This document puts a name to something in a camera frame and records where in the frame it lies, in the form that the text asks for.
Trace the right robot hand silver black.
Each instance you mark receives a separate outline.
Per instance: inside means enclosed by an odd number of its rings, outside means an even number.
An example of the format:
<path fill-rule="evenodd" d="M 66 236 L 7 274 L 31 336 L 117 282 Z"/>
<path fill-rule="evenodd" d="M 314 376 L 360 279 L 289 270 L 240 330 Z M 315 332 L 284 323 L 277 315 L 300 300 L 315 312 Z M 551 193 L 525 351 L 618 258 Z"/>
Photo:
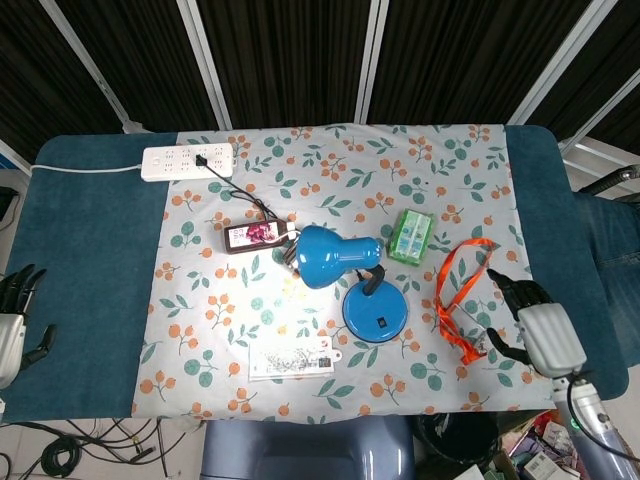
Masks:
<path fill-rule="evenodd" d="M 493 347 L 549 379 L 579 373 L 587 355 L 563 306 L 533 280 L 513 280 L 494 269 L 487 273 L 501 290 L 524 343 L 522 348 L 511 347 L 495 329 L 488 328 Z"/>

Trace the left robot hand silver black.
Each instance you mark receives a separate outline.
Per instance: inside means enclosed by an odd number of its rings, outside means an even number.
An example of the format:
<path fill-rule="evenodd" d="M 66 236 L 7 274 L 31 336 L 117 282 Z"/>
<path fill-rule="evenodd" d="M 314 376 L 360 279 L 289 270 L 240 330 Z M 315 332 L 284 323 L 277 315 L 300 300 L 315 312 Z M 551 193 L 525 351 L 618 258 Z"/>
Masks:
<path fill-rule="evenodd" d="M 20 372 L 46 358 L 57 336 L 57 325 L 49 324 L 40 343 L 25 351 L 29 307 L 47 273 L 34 264 L 1 280 L 1 389 L 9 387 Z"/>

